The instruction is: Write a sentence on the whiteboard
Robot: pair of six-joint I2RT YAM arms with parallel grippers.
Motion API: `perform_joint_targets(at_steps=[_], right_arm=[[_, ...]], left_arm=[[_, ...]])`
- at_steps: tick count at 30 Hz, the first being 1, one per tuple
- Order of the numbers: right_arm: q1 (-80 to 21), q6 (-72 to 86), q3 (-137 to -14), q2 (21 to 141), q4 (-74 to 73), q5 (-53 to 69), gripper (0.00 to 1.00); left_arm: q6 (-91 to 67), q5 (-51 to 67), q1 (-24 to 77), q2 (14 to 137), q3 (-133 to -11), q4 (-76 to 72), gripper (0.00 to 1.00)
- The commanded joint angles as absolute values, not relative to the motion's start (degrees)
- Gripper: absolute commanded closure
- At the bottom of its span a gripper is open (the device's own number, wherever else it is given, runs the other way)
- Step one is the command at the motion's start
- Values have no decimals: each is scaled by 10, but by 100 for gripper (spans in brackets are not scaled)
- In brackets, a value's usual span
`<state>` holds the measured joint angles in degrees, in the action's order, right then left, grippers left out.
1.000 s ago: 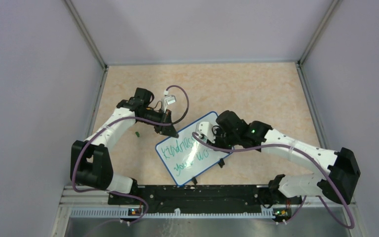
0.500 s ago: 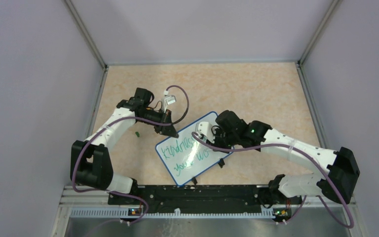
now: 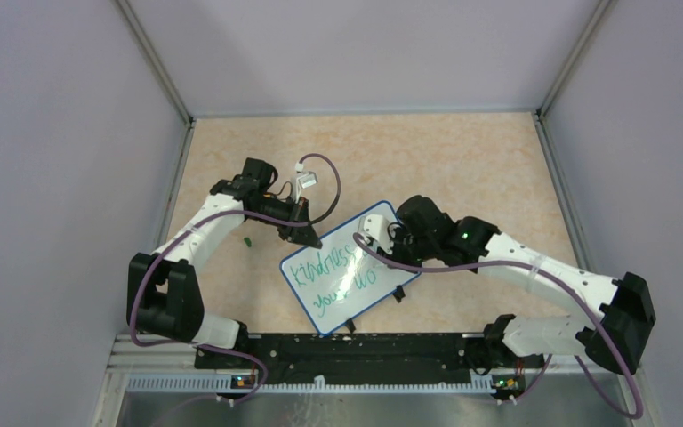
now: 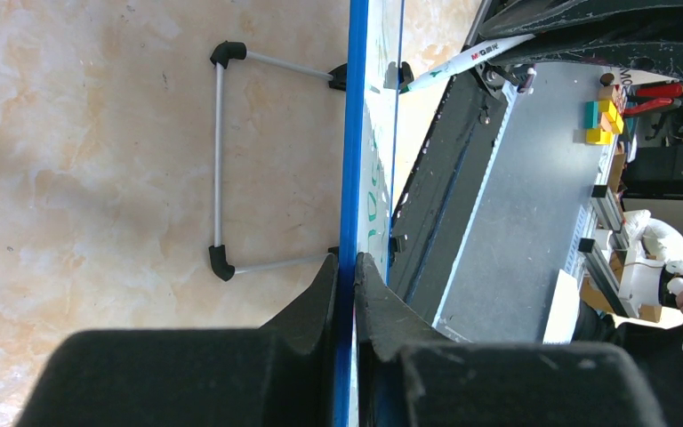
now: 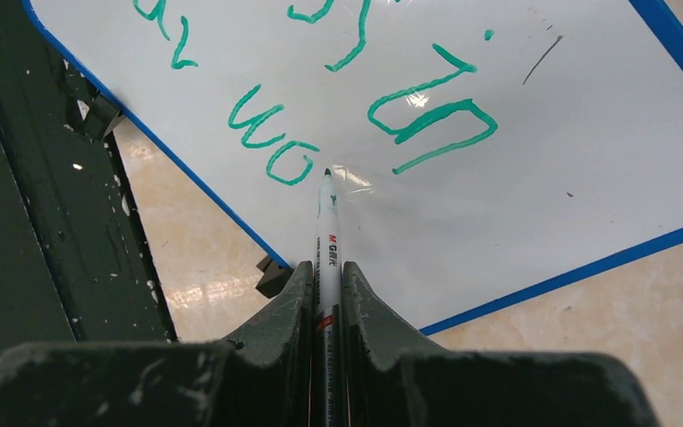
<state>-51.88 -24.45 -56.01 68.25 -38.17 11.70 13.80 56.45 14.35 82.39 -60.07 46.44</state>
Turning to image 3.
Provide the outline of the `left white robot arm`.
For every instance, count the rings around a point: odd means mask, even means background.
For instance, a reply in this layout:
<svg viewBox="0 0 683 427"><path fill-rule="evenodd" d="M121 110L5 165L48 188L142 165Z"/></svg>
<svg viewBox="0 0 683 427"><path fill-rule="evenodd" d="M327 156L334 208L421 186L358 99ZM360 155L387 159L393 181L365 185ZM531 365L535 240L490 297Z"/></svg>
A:
<svg viewBox="0 0 683 427"><path fill-rule="evenodd" d="M197 213L170 240L151 254L137 253L127 281L127 322L131 334L157 334L162 343L182 342L215 347L227 367L240 367L249 343L239 337L241 325L205 311L197 270L222 241L253 219L274 225L284 241L320 248L321 239L302 195L317 184L317 175L297 164L287 197L270 192L277 169L247 158L241 173L214 184Z"/></svg>

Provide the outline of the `blue-framed whiteboard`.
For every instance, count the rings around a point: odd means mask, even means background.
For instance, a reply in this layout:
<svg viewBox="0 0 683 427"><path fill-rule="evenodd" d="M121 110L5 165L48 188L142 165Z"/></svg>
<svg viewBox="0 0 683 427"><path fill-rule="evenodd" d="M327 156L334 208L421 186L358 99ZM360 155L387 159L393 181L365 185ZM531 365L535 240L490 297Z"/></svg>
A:
<svg viewBox="0 0 683 427"><path fill-rule="evenodd" d="M320 335L329 335L348 321L393 295L419 277L391 269L370 257L353 240L369 214L393 222L393 205L381 200L321 236L319 249L304 247L279 263L279 270Z"/></svg>

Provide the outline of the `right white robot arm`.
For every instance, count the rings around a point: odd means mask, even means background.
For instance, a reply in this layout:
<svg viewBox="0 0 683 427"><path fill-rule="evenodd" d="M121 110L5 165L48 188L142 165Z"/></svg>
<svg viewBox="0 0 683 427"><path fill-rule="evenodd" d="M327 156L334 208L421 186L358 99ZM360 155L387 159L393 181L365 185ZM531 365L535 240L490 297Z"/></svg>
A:
<svg viewBox="0 0 683 427"><path fill-rule="evenodd" d="M612 278L568 265L518 242L473 216L452 219L428 197L413 196L395 220L366 220L362 230L379 253L413 267L448 267L499 278L565 311L548 318L502 315L486 327L488 359L508 367L535 354L587 356L613 373L635 374L655 326L647 281L627 272Z"/></svg>

